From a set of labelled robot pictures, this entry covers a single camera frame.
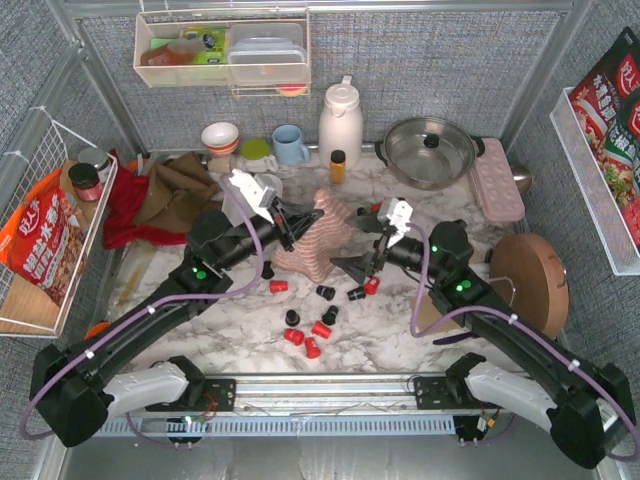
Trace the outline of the pink striped cloth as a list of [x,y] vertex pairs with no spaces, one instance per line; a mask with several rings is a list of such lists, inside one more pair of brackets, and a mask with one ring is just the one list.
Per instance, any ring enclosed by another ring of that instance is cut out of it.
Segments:
[[353,212],[329,187],[315,193],[314,208],[324,215],[295,242],[293,251],[277,247],[271,262],[277,269],[302,274],[320,284],[334,268],[331,259],[351,240],[355,228],[347,223]]

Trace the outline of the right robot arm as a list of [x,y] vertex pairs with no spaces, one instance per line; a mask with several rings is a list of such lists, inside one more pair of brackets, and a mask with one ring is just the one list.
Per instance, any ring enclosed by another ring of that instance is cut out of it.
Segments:
[[419,296],[428,295],[444,322],[455,321],[497,347],[522,368],[507,372],[478,354],[467,354],[446,373],[458,402],[502,407],[550,434],[571,461],[595,468],[626,437],[639,437],[630,385],[615,365],[582,360],[533,328],[469,266],[472,247],[462,220],[438,223],[431,233],[408,237],[418,227],[383,212],[355,216],[348,224],[380,238],[358,257],[333,264],[362,283],[390,263],[420,274]]

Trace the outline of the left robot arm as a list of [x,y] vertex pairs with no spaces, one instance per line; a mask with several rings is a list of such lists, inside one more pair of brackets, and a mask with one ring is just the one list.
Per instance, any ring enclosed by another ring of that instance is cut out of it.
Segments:
[[174,328],[223,298],[237,295],[228,271],[278,241],[291,250],[323,217],[276,198],[266,216],[232,226],[206,210],[187,235],[181,264],[140,305],[105,330],[65,350],[55,345],[35,358],[30,411],[37,411],[66,447],[90,439],[113,417],[146,408],[189,411],[203,405],[206,377],[184,356],[127,376],[124,368]]

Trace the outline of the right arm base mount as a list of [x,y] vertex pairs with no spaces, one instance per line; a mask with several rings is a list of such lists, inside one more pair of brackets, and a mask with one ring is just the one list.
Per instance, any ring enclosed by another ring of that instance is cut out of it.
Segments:
[[475,398],[465,379],[473,367],[485,362],[486,358],[476,353],[468,353],[455,361],[443,373],[435,376],[415,376],[413,395],[419,410],[479,410],[485,406]]

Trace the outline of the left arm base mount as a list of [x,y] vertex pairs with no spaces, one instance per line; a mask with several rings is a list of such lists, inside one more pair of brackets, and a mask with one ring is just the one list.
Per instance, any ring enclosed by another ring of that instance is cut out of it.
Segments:
[[200,389],[188,387],[174,402],[161,402],[145,408],[148,412],[232,412],[237,382],[233,378],[206,378]]

